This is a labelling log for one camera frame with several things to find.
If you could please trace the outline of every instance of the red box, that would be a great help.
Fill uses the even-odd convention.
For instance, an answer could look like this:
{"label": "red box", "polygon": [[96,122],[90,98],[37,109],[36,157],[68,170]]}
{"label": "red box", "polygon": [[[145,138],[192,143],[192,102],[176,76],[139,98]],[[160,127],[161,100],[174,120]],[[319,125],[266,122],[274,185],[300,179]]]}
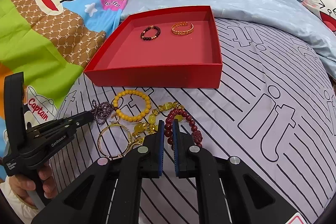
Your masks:
{"label": "red box", "polygon": [[[175,35],[173,24],[187,21],[188,35]],[[144,41],[148,26],[161,29],[158,38]],[[146,32],[152,37],[156,30]],[[218,88],[222,58],[210,6],[166,8],[130,15],[104,42],[84,73],[98,86]]]}

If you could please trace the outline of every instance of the yellow beaded bracelet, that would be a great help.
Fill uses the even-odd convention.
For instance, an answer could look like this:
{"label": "yellow beaded bracelet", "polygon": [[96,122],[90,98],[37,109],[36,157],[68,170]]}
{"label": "yellow beaded bracelet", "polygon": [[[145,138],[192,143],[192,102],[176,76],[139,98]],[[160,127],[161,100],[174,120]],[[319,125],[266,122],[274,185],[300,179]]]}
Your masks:
{"label": "yellow beaded bracelet", "polygon": [[134,94],[137,96],[140,96],[142,99],[145,100],[146,102],[146,108],[140,112],[140,115],[137,116],[127,116],[126,114],[122,113],[120,109],[117,109],[115,112],[123,119],[129,122],[137,122],[137,121],[141,121],[143,117],[145,117],[149,112],[150,109],[152,108],[151,105],[151,99],[149,98],[149,96],[147,96],[146,94],[144,94],[143,92],[139,91],[139,90],[125,90],[123,92],[118,93],[115,97],[114,100],[112,101],[112,105],[114,107],[118,107],[118,101],[121,97],[127,95],[127,94]]}

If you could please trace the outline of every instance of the dark beaded bracelet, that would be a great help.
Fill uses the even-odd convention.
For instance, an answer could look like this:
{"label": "dark beaded bracelet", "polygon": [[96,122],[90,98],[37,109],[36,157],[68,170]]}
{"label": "dark beaded bracelet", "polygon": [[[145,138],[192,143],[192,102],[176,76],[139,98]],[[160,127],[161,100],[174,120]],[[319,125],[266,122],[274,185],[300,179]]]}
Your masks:
{"label": "dark beaded bracelet", "polygon": [[[145,37],[145,33],[149,31],[150,29],[156,29],[157,30],[156,35],[154,35],[153,37]],[[149,26],[145,30],[143,30],[143,32],[140,35],[140,38],[143,40],[152,40],[152,39],[157,38],[160,35],[160,33],[161,33],[161,30],[158,26]]]}

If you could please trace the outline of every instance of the red mouth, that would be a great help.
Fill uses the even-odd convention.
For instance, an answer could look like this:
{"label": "red mouth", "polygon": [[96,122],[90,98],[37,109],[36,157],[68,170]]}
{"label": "red mouth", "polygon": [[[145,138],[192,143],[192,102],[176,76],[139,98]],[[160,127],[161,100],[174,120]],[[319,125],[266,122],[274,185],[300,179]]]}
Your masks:
{"label": "red mouth", "polygon": [[53,3],[52,0],[41,0],[44,5],[46,5],[46,7],[48,7],[50,10],[53,10],[53,11],[59,11],[56,7],[56,5]]}
{"label": "red mouth", "polygon": [[320,16],[324,24],[327,25],[327,27],[332,30],[333,32],[336,31],[336,19],[333,17],[323,13],[320,11]]}

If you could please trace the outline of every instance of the cat face pillow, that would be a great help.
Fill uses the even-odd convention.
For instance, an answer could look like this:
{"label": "cat face pillow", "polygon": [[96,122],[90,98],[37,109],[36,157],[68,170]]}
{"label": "cat face pillow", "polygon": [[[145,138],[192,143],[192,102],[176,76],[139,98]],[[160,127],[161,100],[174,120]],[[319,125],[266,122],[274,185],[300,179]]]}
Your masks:
{"label": "cat face pillow", "polygon": [[302,4],[336,32],[336,0],[304,0]]}

